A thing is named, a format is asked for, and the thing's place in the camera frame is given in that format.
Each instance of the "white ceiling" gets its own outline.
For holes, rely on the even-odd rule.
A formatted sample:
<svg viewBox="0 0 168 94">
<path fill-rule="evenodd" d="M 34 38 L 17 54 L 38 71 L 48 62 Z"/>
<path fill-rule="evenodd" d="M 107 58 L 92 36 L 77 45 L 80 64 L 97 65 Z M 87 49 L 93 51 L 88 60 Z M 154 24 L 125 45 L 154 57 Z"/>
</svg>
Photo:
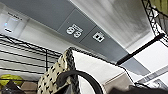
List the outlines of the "white ceiling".
<svg viewBox="0 0 168 94">
<path fill-rule="evenodd" d="M 70 0 L 124 48 L 151 29 L 141 0 Z"/>
</svg>

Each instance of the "storage rack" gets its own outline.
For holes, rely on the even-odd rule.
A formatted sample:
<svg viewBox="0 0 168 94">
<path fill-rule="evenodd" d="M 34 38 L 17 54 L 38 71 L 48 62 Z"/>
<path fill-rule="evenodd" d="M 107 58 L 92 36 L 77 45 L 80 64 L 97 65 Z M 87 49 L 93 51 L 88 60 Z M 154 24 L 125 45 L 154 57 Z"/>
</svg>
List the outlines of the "storage rack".
<svg viewBox="0 0 168 94">
<path fill-rule="evenodd" d="M 9 54 L 9 55 L 13 55 L 13 56 L 21 57 L 21 58 L 30 59 L 30 60 L 35 60 L 38 62 L 44 62 L 45 65 L 4 59 L 1 56 L 0 56 L 0 61 L 6 62 L 6 63 L 10 62 L 10 63 L 21 64 L 21 65 L 26 65 L 26 66 L 44 68 L 44 70 L 46 71 L 48 70 L 49 65 L 56 63 L 55 61 L 57 61 L 57 59 L 61 56 L 61 53 L 59 52 L 55 52 L 55 51 L 31 44 L 31 43 L 28 43 L 28 42 L 18 40 L 16 38 L 3 35 L 3 34 L 0 34 L 0 46 L 5 46 L 5 47 L 9 47 L 14 50 L 24 51 L 27 53 L 32 53 L 38 56 L 42 56 L 44 58 L 38 58 L 34 56 L 13 53 L 13 52 L 4 51 L 0 49 L 0 53 Z M 32 71 L 32 70 L 20 70 L 20 69 L 5 68 L 5 67 L 0 67 L 0 71 L 1 70 L 32 73 L 32 74 L 44 74 L 43 72 L 37 72 L 37 71 Z"/>
<path fill-rule="evenodd" d="M 164 33 L 165 36 L 160 41 L 168 47 L 168 16 L 151 5 L 150 0 L 142 0 L 143 7 L 148 17 L 154 34 L 157 36 Z"/>
</svg>

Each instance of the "wall outlet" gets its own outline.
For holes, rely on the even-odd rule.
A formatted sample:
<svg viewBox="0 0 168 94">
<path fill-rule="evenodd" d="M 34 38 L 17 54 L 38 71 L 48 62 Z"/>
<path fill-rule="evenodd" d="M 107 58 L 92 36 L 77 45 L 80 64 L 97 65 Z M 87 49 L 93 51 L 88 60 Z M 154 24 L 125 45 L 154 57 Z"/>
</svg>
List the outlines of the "wall outlet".
<svg viewBox="0 0 168 94">
<path fill-rule="evenodd" d="M 97 40 L 98 42 L 102 42 L 105 38 L 104 38 L 104 34 L 102 34 L 101 32 L 97 32 L 93 38 L 95 40 Z"/>
</svg>

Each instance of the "yellow object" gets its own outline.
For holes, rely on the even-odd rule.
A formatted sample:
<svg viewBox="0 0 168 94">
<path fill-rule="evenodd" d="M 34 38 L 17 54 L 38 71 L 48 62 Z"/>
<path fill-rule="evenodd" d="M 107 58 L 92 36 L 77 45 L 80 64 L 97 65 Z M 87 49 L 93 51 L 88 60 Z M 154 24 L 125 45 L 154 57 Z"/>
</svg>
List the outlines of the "yellow object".
<svg viewBox="0 0 168 94">
<path fill-rule="evenodd" d="M 168 0 L 150 0 L 152 6 L 155 6 L 159 11 L 168 15 Z"/>
<path fill-rule="evenodd" d="M 23 80 L 22 77 L 20 76 L 17 76 L 17 75 L 11 75 L 11 74 L 5 74 L 5 75 L 2 75 L 0 77 L 0 79 L 14 79 L 14 80 Z M 2 86 L 5 86 L 7 83 L 9 82 L 9 80 L 0 80 L 0 84 Z M 20 86 L 23 81 L 13 81 L 16 85 Z"/>
</svg>

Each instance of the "basket handle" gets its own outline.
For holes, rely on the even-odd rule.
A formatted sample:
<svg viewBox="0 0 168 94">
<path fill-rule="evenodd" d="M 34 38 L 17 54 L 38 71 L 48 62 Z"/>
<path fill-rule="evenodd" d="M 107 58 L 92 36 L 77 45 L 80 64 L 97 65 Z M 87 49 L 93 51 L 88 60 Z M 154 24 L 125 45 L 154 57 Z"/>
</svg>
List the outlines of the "basket handle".
<svg viewBox="0 0 168 94">
<path fill-rule="evenodd" d="M 57 77 L 57 80 L 56 80 L 57 86 L 58 87 L 63 86 L 65 84 L 68 76 L 70 76 L 70 75 L 82 76 L 90 83 L 95 94 L 103 94 L 103 90 L 102 90 L 100 84 L 91 75 L 87 74 L 86 72 L 78 71 L 78 70 L 70 70 L 70 71 L 62 72 L 61 74 L 59 74 Z"/>
</svg>

